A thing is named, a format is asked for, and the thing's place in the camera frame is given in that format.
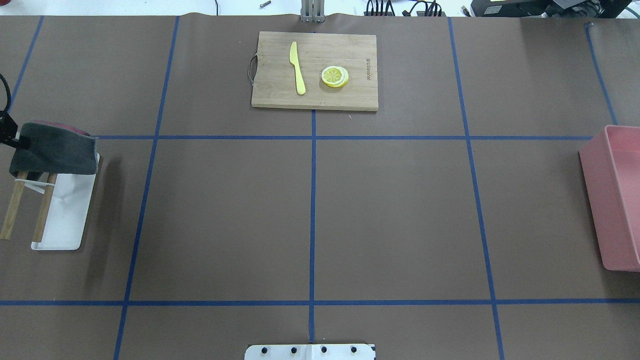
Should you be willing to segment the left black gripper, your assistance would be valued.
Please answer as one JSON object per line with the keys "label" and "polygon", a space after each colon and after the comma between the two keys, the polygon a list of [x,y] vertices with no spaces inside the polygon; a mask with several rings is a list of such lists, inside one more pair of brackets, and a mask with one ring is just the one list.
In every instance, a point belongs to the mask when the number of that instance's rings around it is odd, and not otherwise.
{"label": "left black gripper", "polygon": [[31,145],[29,137],[18,138],[18,125],[7,111],[0,112],[0,143],[16,150],[27,150]]}

